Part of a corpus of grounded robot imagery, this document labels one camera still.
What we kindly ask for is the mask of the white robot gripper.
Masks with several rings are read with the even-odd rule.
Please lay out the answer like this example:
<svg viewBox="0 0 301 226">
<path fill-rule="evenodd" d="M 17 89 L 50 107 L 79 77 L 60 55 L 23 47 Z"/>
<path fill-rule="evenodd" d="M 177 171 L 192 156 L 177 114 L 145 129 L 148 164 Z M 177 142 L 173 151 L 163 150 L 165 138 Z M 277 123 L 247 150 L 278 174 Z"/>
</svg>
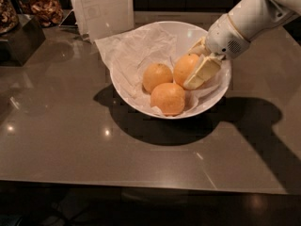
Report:
<svg viewBox="0 0 301 226">
<path fill-rule="evenodd" d="M 222 60 L 215 54 L 223 55 L 226 59 L 235 59 L 249 46 L 250 42 L 236 29 L 230 16 L 223 14 L 209 28 L 206 38 L 201 37 L 188 50 L 188 54 L 203 56 L 199 58 L 194 70 L 183 82 L 183 86 L 188 90 L 194 90 L 212 79 L 221 70 L 222 65 Z"/>
</svg>

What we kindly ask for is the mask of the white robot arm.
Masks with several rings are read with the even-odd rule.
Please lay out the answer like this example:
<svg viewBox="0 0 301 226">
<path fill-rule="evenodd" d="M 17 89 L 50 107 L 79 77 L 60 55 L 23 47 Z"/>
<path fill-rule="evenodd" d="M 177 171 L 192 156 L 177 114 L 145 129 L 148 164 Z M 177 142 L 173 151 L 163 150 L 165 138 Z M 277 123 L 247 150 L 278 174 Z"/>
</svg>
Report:
<svg viewBox="0 0 301 226">
<path fill-rule="evenodd" d="M 235 59 L 261 33 L 285 25 L 299 15 L 301 0 L 241 0 L 190 49 L 200 59 L 183 86 L 190 90 L 199 88 L 214 76 L 222 60 Z"/>
</svg>

